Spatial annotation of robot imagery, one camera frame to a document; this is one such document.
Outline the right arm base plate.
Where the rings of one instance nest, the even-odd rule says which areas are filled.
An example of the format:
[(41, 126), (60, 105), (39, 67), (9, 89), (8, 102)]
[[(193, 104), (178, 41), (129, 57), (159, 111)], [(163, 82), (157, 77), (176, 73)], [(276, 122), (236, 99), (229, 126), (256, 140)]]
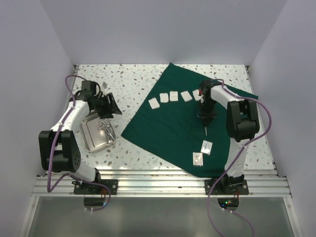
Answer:
[(242, 177), (221, 179), (211, 191), (211, 195), (248, 195), (247, 181)]

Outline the green surgical drape cloth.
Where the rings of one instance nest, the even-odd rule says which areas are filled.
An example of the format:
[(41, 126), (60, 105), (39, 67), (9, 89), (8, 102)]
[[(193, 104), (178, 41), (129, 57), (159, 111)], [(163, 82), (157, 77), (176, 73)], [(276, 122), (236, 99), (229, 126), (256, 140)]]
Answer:
[[(207, 126), (207, 136), (198, 117), (198, 101), (160, 104), (151, 109), (148, 100), (140, 106), (122, 132), (134, 145), (200, 177), (219, 177), (228, 159), (230, 137), (226, 131), (226, 109), (217, 104), (216, 118)], [(210, 155), (203, 154), (203, 166), (193, 166), (193, 153), (201, 153), (203, 140), (212, 142)]]

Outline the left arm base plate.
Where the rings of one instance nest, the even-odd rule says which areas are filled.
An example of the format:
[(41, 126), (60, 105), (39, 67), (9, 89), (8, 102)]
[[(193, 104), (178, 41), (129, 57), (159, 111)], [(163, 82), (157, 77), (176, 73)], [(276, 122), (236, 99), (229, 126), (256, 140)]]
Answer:
[(106, 194), (108, 194), (109, 192), (106, 191), (106, 188), (104, 188), (103, 186), (109, 188), (111, 195), (116, 195), (119, 186), (119, 181), (117, 179), (101, 179), (100, 184), (102, 186), (81, 183), (79, 181), (73, 181), (72, 184), (75, 186), (75, 195), (101, 195), (104, 193), (104, 191), (106, 192)]

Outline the aluminium rail frame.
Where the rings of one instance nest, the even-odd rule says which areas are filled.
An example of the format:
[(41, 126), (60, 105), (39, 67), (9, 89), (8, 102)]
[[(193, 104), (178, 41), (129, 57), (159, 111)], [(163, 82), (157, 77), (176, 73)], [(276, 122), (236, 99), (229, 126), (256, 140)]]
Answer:
[[(117, 197), (168, 197), (204, 198), (207, 196), (203, 178), (190, 175), (179, 169), (100, 170), (103, 179), (118, 181)], [(287, 198), (291, 196), (285, 177), (276, 170), (246, 170), (247, 197)]]

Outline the large steel surgical scissors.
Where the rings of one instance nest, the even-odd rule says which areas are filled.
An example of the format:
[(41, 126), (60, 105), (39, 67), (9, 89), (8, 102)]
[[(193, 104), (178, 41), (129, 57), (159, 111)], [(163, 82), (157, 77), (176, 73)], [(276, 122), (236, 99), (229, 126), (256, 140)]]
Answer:
[(112, 141), (114, 141), (114, 136), (111, 132), (111, 126), (109, 124), (108, 120), (100, 120), (100, 126), (102, 128), (102, 130), (105, 132), (105, 134), (108, 136), (109, 139), (111, 139)]

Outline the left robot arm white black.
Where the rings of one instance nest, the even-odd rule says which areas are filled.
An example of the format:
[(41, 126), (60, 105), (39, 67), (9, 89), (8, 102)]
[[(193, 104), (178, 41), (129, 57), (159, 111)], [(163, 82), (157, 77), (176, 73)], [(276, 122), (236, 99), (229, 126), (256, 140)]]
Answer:
[(113, 94), (103, 94), (95, 81), (83, 79), (79, 91), (68, 91), (70, 100), (61, 119), (50, 130), (39, 133), (40, 160), (47, 171), (47, 189), (51, 192), (56, 186), (51, 182), (52, 174), (61, 173), (63, 177), (85, 182), (85, 188), (97, 194), (102, 190), (103, 182), (96, 168), (82, 163), (75, 132), (91, 112), (101, 119), (112, 119), (122, 112)]

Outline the stainless steel instrument tray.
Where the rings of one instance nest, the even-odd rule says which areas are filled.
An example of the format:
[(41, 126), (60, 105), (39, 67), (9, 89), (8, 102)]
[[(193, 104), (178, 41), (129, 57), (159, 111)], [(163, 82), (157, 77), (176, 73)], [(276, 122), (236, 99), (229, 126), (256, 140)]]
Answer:
[(99, 118), (98, 114), (90, 114), (83, 119), (80, 125), (80, 131), (82, 133), (84, 144), (89, 152), (96, 152), (103, 148), (110, 147), (116, 142), (117, 139), (113, 127), (112, 130), (115, 134), (114, 142), (111, 139), (109, 139), (103, 131), (97, 130), (99, 120), (108, 120), (111, 124), (108, 118)]

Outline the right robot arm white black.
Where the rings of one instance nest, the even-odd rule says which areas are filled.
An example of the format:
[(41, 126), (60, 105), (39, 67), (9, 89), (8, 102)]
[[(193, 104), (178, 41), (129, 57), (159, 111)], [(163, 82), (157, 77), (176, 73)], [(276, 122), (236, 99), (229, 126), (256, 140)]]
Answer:
[(237, 181), (244, 175), (244, 163), (248, 145), (259, 132), (257, 105), (252, 98), (242, 97), (229, 90), (224, 83), (208, 79), (199, 85), (199, 115), (204, 127), (217, 116), (215, 106), (226, 109), (226, 131), (230, 137), (228, 159), (224, 166), (226, 178), (220, 181), (222, 192), (231, 194), (237, 189)]

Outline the steel scissors medium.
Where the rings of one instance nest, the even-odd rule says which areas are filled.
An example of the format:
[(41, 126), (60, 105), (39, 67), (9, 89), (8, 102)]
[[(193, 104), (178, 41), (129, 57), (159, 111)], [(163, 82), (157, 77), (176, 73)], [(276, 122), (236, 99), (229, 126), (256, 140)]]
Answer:
[(105, 121), (104, 123), (107, 124), (108, 134), (106, 134), (113, 142), (115, 141), (115, 134), (112, 130), (112, 126), (108, 121)]

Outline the white sterile packet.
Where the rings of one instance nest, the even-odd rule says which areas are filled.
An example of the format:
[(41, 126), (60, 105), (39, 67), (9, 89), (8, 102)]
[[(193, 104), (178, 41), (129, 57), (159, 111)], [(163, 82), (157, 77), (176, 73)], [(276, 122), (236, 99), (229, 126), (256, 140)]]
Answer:
[(209, 156), (212, 150), (212, 145), (212, 142), (203, 140), (200, 152)]

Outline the white gauze pad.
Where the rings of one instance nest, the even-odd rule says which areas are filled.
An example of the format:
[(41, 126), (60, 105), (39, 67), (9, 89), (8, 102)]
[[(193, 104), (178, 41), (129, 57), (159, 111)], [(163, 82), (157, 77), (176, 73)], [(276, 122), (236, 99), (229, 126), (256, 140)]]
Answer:
[(159, 98), (161, 103), (168, 103), (169, 101), (168, 93), (160, 93)]
[(160, 104), (156, 98), (152, 98), (148, 100), (148, 102), (150, 104), (151, 109), (158, 109), (160, 107)]
[(170, 91), (169, 100), (170, 100), (170, 102), (178, 101), (178, 92), (177, 91)]
[(192, 100), (192, 97), (188, 91), (181, 92), (181, 96), (185, 102), (189, 102)]
[(199, 89), (193, 90), (192, 93), (196, 101), (199, 101), (202, 98), (202, 96), (200, 95)]

